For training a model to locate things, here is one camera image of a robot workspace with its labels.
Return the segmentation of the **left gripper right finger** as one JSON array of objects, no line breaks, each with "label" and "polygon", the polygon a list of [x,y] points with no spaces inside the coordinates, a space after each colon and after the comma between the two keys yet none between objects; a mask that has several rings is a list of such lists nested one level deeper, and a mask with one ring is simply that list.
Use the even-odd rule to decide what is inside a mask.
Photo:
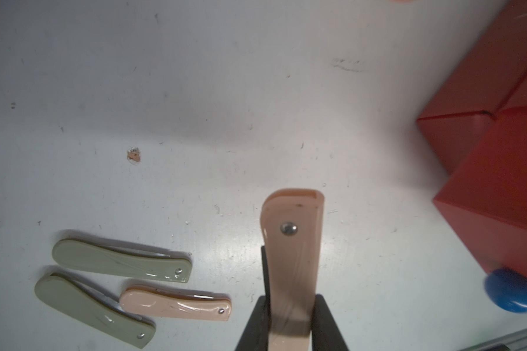
[{"label": "left gripper right finger", "polygon": [[323,295],[316,296],[311,323],[312,351],[349,351]]}]

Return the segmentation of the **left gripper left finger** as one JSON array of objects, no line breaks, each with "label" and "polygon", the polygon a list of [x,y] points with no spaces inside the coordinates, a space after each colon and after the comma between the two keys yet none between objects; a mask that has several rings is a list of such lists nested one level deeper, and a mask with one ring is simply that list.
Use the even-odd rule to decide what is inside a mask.
[{"label": "left gripper left finger", "polygon": [[256,301],[235,351],[268,351],[270,329],[269,272],[265,246],[261,247],[265,294]]}]

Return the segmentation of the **orange fruit knife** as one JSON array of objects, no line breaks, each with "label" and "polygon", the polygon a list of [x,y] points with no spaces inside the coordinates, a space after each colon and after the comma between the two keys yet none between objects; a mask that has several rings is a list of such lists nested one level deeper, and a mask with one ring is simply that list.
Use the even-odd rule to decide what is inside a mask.
[{"label": "orange fruit knife", "polygon": [[264,202],[260,224],[269,277],[269,350],[307,350],[324,217],[318,190],[285,189]]},{"label": "orange fruit knife", "polygon": [[129,288],[119,297],[121,308],[147,317],[188,320],[228,321],[232,303],[228,298],[203,295],[177,295],[161,290]]}]

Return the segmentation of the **drawer blue knob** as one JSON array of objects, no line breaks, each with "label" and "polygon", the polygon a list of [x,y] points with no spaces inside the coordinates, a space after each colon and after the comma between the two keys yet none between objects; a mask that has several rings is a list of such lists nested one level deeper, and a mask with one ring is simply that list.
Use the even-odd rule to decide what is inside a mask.
[{"label": "drawer blue knob", "polygon": [[501,113],[433,199],[487,273],[487,295],[527,312],[527,107]]}]

